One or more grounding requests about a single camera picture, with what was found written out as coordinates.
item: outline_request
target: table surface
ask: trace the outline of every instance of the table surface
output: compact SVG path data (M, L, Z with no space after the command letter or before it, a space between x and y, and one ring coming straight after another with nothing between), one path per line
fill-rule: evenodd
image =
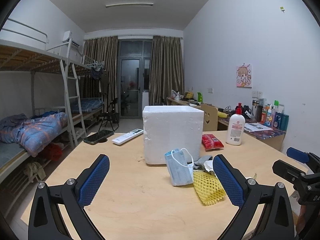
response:
M244 176L257 173L260 184L283 182L289 195L293 192L292 184L273 174L273 163L282 159L306 171L293 159L247 134L243 134L240 146L232 146L225 143L227 131L205 133L214 134L223 142L224 149L205 152L201 146L200 155L223 154ZM60 185L69 178L77 178L100 154L105 154L110 158L110 171L85 210L106 239L217 239L238 207L233 206L227 196L214 205L202 205L193 185L173 187L165 165L151 166L144 162L143 136L122 146L112 144L111 140L119 135L94 146L80 143L46 183ZM26 224L30 208L31 202L21 217ZM64 206L60 208L72 238L79 239ZM262 205L258 207L247 232L254 229L262 208Z
M171 102L174 102L174 103L177 103L178 105L181 105L181 106L189 106L189 101L183 101L183 100L174 100L172 98L167 98L167 100L171 101ZM197 109L201 109L201 106L192 106L194 108L197 108Z
M228 125L229 124L229 120L230 120L230 117L227 117L227 118L221 118L221 117L218 117L218 122L224 124L224 125ZM251 119L246 119L245 120L246 123L256 123L257 121L256 120L251 120ZM264 139L268 139L268 138L273 138L273 137L276 137L276 136L280 136L280 135L284 135L286 134L285 131L281 131L279 129L276 129L276 128L273 128L272 130L267 130L267 131L256 131L256 132L248 132L248 131L244 131L248 134L251 134L253 136L255 136L257 139L261 139L261 140L264 140Z

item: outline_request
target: air conditioner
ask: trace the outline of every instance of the air conditioner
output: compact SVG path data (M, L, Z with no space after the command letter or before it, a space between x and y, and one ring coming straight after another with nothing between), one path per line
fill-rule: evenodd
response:
M67 31L64 33L63 35L63 39L62 39L62 42L67 42L67 41L70 41L70 39L72 38L72 32L71 31ZM72 40L72 45L76 46L77 48L80 47L80 45L78 43L76 43L75 41Z

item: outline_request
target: chair backrest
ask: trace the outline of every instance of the chair backrest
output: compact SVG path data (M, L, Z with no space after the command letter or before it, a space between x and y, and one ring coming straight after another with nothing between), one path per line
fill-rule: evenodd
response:
M111 101L111 103L109 104L108 108L109 109L112 106L111 111L115 111L116 110L116 104L118 103L118 98L115 98Z
M201 104L204 111L203 131L216 131L218 129L218 109L215 106Z

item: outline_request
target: bed ladder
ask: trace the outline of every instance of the bed ladder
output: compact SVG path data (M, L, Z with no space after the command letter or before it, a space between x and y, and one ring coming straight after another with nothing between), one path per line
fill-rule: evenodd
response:
M69 140L70 140L71 147L74 148L73 141L75 142L76 147L77 147L78 146L78 139L82 135L87 136L87 132L86 132L85 126L84 126L84 119L83 119L83 114L82 114L82 109L81 109L81 101L80 101L79 80L78 80L78 77L76 74L75 64L72 63L72 65L71 65L73 77L69 77L69 64L68 64L68 62L66 62L65 65L66 66L64 66L63 61L60 60L60 67L61 67L61 72L62 72L63 82L64 82L65 107L66 107L66 113L68 115ZM68 79L76 81L76 96L74 96L74 97L69 96ZM71 107L70 107L70 99L75 99L75 98L78 99L79 114L72 117ZM81 119L81 125L82 125L83 131L79 135L76 135L74 121L76 121L78 118Z

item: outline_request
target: blue face mask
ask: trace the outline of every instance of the blue face mask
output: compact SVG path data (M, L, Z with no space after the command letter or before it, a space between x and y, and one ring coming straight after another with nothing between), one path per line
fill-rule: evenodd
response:
M174 149L164 155L173 186L193 183L193 158L191 156L192 163L187 164L182 150L185 150L191 156L185 148L182 148L181 150Z

